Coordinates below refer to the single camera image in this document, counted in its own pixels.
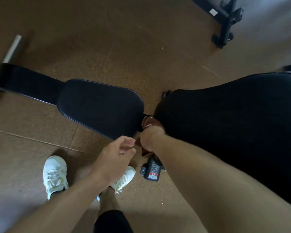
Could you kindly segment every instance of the black shorts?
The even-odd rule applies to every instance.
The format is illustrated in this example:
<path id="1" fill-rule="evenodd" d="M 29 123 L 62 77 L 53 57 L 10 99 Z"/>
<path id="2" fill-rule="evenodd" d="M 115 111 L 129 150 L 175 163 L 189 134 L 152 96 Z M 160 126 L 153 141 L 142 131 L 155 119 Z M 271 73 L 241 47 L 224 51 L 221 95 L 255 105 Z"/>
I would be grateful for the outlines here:
<path id="1" fill-rule="evenodd" d="M 94 225 L 94 233 L 133 233 L 122 211 L 109 210 L 101 214 Z"/>

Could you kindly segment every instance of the weight bench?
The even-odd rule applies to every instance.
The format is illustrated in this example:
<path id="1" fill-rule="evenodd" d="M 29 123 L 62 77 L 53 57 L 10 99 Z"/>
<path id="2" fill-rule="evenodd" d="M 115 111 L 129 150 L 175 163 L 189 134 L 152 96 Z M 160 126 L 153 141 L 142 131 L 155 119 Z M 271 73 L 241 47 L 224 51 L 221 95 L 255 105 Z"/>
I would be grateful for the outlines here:
<path id="1" fill-rule="evenodd" d="M 82 79 L 62 82 L 1 63 L 0 90 L 56 105 L 69 119 L 111 139 L 142 130 L 144 103 L 130 89 Z M 291 204 L 291 73 L 176 90 L 153 116 L 170 136 L 209 151 Z"/>

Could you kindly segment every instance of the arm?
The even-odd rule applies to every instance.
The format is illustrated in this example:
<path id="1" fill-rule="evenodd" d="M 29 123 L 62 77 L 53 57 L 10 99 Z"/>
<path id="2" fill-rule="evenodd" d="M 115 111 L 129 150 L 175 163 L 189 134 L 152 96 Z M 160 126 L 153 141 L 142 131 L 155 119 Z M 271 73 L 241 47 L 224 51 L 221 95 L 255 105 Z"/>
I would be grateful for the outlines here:
<path id="1" fill-rule="evenodd" d="M 71 232 L 96 196 L 123 175 L 136 149 L 127 150 L 122 146 L 132 147 L 134 144 L 133 138 L 124 136 L 111 142 L 102 150 L 88 176 L 52 198 L 7 232 Z"/>
<path id="2" fill-rule="evenodd" d="M 291 232 L 291 205 L 244 172 L 151 126 L 140 135 L 209 233 Z"/>

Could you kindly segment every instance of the person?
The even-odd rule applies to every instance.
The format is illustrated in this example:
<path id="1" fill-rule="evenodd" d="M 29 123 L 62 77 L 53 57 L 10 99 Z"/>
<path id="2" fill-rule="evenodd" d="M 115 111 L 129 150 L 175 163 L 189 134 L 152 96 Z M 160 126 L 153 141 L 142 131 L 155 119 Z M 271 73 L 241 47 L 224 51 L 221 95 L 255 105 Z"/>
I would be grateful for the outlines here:
<path id="1" fill-rule="evenodd" d="M 209 233 L 291 232 L 291 205 L 244 172 L 197 146 L 169 137 L 159 126 L 145 129 L 140 142 L 159 157 Z M 115 192 L 121 192 L 135 174 L 128 164 L 136 150 L 124 148 L 134 143 L 124 136 L 111 142 L 90 173 L 70 188 L 65 162 L 49 158 L 44 183 L 50 200 L 7 232 L 71 232 L 95 198 L 100 200 L 95 233 L 132 232 Z"/>

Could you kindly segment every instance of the white sticker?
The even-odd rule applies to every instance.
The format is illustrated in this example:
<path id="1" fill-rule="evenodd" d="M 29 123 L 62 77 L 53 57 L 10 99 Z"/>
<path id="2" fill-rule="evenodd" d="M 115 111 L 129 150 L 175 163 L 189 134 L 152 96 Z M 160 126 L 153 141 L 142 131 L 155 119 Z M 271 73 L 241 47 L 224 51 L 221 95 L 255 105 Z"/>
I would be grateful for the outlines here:
<path id="1" fill-rule="evenodd" d="M 157 176 L 149 175 L 149 179 L 154 179 L 154 180 L 156 180 L 156 179 L 157 179 Z"/>
<path id="2" fill-rule="evenodd" d="M 216 14 L 218 14 L 218 12 L 215 9 L 211 9 L 211 11 L 209 11 L 210 14 L 212 14 L 213 16 L 215 16 Z"/>

